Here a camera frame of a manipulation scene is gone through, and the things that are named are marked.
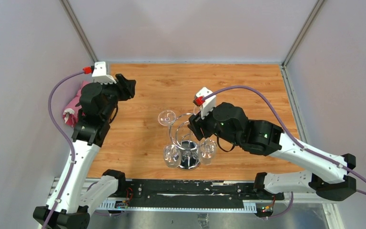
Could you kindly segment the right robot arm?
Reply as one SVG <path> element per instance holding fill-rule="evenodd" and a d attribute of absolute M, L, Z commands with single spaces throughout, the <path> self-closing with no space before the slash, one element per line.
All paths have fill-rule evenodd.
<path fill-rule="evenodd" d="M 257 173 L 253 192 L 259 199 L 294 192 L 343 201 L 357 191 L 356 179 L 348 175 L 348 169 L 356 166 L 354 155 L 332 155 L 304 142 L 298 146 L 282 127 L 266 120 L 251 120 L 242 108 L 230 103 L 221 103 L 205 116 L 190 116 L 188 127 L 198 140 L 214 135 L 252 155 L 283 159 L 303 168 L 283 174 Z"/>

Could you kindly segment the chrome wine glass rack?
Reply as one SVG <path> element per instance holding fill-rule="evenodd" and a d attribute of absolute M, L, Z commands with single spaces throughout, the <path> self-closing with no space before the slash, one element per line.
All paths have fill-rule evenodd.
<path fill-rule="evenodd" d="M 192 113 L 182 114 L 169 126 L 169 138 L 180 153 L 178 168 L 185 171 L 194 170 L 201 164 L 199 159 L 200 140 L 188 128 Z"/>

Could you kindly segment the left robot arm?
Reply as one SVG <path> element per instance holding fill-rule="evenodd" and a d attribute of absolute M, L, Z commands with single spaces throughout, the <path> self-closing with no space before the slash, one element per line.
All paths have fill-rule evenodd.
<path fill-rule="evenodd" d="M 106 198 L 132 197 L 125 173 L 113 169 L 106 170 L 84 194 L 82 188 L 118 113 L 118 103 L 134 98 L 136 84 L 119 73 L 109 82 L 93 80 L 81 88 L 78 121 L 72 135 L 65 137 L 70 145 L 66 165 L 46 204 L 33 212 L 43 229 L 86 229 Z"/>

